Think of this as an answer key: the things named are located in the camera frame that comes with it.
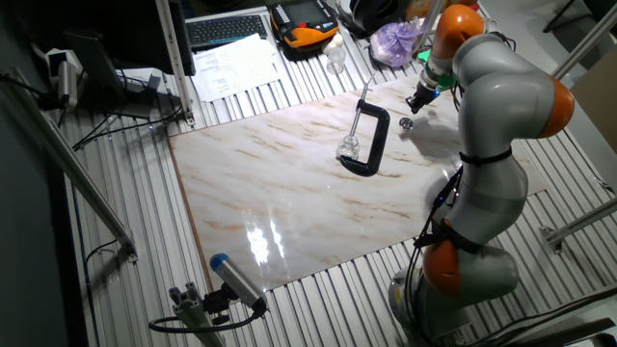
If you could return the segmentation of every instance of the white marble surface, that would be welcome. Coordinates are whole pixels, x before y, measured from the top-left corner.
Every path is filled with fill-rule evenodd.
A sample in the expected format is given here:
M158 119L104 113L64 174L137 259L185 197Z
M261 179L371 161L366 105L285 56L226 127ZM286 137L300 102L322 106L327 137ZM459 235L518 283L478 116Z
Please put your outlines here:
M419 234L428 203L460 165L450 93L412 115L404 99L416 77L371 87L366 101L388 110L380 171L349 173L335 151L349 132L361 91L213 126L170 139L206 261L227 253L263 289ZM398 122L410 117L413 130ZM376 120L362 116L365 161ZM523 148L529 194L546 189ZM222 283L211 276L215 288Z

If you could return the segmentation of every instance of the robotic arm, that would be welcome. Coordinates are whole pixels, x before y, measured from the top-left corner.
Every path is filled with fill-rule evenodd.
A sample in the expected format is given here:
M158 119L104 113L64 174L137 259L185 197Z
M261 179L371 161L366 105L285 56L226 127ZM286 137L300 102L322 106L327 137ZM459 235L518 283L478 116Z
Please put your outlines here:
M396 318L404 326L416 323L430 339L467 324L462 308L516 288L514 258L486 246L516 222L526 200L527 177L511 156L510 144L556 134L575 107L574 97L559 81L513 52L499 36L483 32L483 20L473 10L447 8L416 94L408 98L417 113L454 78L466 89L459 111L459 196L444 218L433 221L433 235L416 242L417 247L429 244L422 270L412 263L389 288Z

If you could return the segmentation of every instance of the plastic bag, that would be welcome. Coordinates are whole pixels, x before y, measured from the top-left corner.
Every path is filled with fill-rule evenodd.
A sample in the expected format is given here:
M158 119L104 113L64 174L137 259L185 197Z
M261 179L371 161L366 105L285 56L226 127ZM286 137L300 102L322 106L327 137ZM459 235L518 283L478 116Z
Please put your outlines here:
M412 60L416 37L422 35L417 17L409 22L390 23L370 37L373 58L389 67L401 67Z

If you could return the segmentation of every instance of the black clamp handle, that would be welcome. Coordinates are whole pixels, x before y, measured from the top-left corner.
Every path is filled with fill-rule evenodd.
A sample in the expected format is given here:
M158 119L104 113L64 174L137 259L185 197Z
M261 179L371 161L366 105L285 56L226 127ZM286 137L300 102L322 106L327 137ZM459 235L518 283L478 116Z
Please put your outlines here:
M358 100L357 108L360 108L362 114L377 119L377 127L375 127L373 144L368 154L368 162L363 163L346 155L341 155L339 161L340 164L350 172L364 177L371 177L379 171L379 165L382 162L384 148L386 147L386 138L388 137L389 114L388 111L383 108L371 105L362 99Z

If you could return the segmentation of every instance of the orange device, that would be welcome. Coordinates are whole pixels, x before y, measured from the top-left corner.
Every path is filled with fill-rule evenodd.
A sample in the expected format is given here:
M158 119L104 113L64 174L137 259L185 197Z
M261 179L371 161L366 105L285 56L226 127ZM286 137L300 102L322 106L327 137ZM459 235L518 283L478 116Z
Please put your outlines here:
M293 48L325 43L338 31L335 11L322 0L296 0L269 6L275 36Z

